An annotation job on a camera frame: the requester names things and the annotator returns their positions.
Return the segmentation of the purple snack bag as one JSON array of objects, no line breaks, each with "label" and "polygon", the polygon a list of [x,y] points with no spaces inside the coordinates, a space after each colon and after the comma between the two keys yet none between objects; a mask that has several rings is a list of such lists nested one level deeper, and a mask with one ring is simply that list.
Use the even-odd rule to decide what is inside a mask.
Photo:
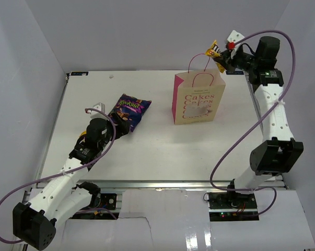
[{"label": "purple snack bag", "polygon": [[109,112],[108,116],[116,123],[115,117],[113,116],[113,114],[116,113],[122,120],[129,123],[130,132],[133,132],[150,104],[151,100],[142,100],[123,94]]}]

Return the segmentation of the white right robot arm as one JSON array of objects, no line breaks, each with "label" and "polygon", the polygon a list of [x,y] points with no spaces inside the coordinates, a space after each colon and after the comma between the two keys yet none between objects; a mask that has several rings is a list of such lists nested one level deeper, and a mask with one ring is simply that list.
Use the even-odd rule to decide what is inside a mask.
[{"label": "white right robot arm", "polygon": [[263,139],[250,153],[249,167],[226,188],[226,203],[234,209],[244,204],[244,194],[253,193],[271,177],[289,172],[304,151],[303,143],[290,130],[283,102],[288,87],[275,67],[280,40],[261,37],[253,54],[245,53],[240,45],[235,47],[235,55],[222,53],[223,66],[245,72]]}]

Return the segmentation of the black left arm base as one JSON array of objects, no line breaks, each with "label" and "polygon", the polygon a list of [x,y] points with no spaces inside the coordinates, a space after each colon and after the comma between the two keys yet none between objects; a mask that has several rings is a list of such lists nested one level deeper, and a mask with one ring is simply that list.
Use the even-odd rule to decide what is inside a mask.
[{"label": "black left arm base", "polygon": [[97,201],[92,207],[82,209],[77,214],[92,213],[93,215],[102,215],[106,213],[111,215],[116,209],[116,201],[116,193],[101,193],[97,196]]}]

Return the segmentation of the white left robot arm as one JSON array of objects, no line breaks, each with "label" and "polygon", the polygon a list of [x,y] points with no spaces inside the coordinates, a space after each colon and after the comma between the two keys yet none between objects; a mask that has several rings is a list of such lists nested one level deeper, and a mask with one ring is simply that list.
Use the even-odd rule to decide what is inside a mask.
[{"label": "white left robot arm", "polygon": [[13,209],[13,234],[37,250],[45,250],[53,241],[56,230],[80,209],[100,204],[100,188],[78,181],[105,153],[106,145],[130,131],[130,123],[113,112],[110,119],[92,111],[91,120],[76,141],[60,175],[26,204]]}]

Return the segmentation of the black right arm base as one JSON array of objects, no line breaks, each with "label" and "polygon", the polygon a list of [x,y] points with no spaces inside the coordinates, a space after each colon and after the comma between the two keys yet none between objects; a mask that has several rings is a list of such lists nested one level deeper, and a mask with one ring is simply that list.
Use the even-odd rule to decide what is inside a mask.
[{"label": "black right arm base", "polygon": [[211,222],[258,221],[254,194],[229,196],[226,192],[206,192],[203,200],[209,208]]}]

